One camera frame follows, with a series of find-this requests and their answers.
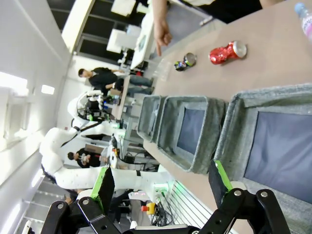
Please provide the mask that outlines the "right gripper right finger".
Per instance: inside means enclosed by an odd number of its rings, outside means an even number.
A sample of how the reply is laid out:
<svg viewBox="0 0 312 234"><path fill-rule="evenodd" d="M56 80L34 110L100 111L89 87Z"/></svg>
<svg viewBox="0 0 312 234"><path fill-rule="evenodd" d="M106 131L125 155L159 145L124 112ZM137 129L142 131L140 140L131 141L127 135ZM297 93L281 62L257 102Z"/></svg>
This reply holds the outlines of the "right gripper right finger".
<svg viewBox="0 0 312 234"><path fill-rule="evenodd" d="M228 234L238 219L246 220L254 234L290 233L273 191L252 194L234 188L219 160L211 160L208 179L217 209L203 226L203 234Z"/></svg>

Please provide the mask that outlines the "person's right hand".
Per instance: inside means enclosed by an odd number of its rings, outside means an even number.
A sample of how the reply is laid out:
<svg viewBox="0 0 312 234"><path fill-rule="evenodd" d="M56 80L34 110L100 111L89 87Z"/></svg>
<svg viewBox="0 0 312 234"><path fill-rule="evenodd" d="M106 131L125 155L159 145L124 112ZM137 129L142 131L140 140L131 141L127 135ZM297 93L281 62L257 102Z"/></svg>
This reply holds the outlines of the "person's right hand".
<svg viewBox="0 0 312 234"><path fill-rule="evenodd" d="M172 35L165 19L159 19L154 22L154 38L157 54L161 56L161 48L168 46L172 40Z"/></svg>

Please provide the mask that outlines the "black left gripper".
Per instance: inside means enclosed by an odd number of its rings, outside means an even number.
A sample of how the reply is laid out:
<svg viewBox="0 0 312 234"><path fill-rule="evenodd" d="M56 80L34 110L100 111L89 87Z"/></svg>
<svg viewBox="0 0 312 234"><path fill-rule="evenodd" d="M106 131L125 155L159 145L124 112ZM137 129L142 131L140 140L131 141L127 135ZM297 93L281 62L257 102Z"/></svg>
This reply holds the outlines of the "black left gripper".
<svg viewBox="0 0 312 234"><path fill-rule="evenodd" d="M103 101L100 98L89 97L85 104L84 117L89 121L104 121Z"/></svg>

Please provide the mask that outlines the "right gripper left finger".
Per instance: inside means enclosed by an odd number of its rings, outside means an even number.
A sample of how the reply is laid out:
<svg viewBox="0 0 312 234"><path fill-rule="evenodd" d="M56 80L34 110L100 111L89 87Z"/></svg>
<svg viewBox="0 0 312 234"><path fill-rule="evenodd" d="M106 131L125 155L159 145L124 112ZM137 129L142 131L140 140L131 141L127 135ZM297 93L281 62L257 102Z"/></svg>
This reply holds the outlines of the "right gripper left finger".
<svg viewBox="0 0 312 234"><path fill-rule="evenodd" d="M55 201L48 211L42 234L77 234L90 227L96 234L118 234L120 231L108 217L115 182L110 167L101 169L90 196L72 204Z"/></svg>

